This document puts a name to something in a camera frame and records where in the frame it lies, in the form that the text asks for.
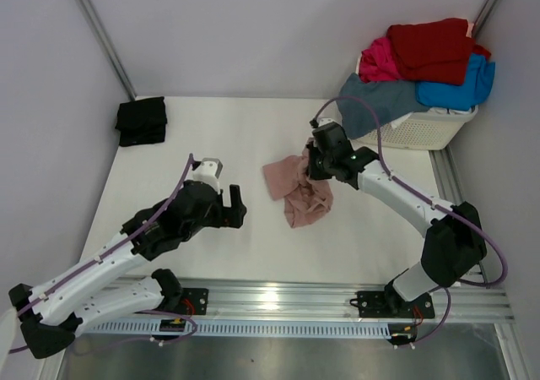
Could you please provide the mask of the pink t shirt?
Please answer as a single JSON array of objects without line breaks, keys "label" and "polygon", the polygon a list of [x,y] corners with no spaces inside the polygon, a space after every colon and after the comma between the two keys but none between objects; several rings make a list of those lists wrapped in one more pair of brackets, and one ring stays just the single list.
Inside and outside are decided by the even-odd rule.
[{"label": "pink t shirt", "polygon": [[283,200],[283,213],[292,229],[312,225],[326,216],[333,206],[328,181],[308,177],[309,152],[291,155],[266,164],[262,174],[273,201]]}]

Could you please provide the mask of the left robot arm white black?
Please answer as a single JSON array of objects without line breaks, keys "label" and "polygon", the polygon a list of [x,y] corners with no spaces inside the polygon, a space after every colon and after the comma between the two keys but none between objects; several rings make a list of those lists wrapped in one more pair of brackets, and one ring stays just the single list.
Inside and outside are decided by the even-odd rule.
[{"label": "left robot arm white black", "polygon": [[175,251],[204,228],[240,229],[247,207],[240,187],[223,192],[188,180],[151,208],[138,211],[96,254],[37,286],[16,285],[9,298],[18,313],[25,347],[36,359],[66,349],[87,329],[146,310],[177,312],[184,290],[170,269],[156,269],[125,290],[102,289],[128,273]]}]

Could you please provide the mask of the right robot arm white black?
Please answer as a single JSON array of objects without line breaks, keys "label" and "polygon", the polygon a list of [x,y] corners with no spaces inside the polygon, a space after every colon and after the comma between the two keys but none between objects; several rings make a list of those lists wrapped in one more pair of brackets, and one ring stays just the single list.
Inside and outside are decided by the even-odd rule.
[{"label": "right robot arm white black", "polygon": [[435,288],[454,285],[487,254],[478,211],[455,205],[406,183],[368,147],[354,149],[344,129],[330,118],[311,122],[309,178],[336,179],[377,198],[414,227],[424,240],[420,260],[385,287],[384,305],[394,316],[410,311],[415,300]]}]

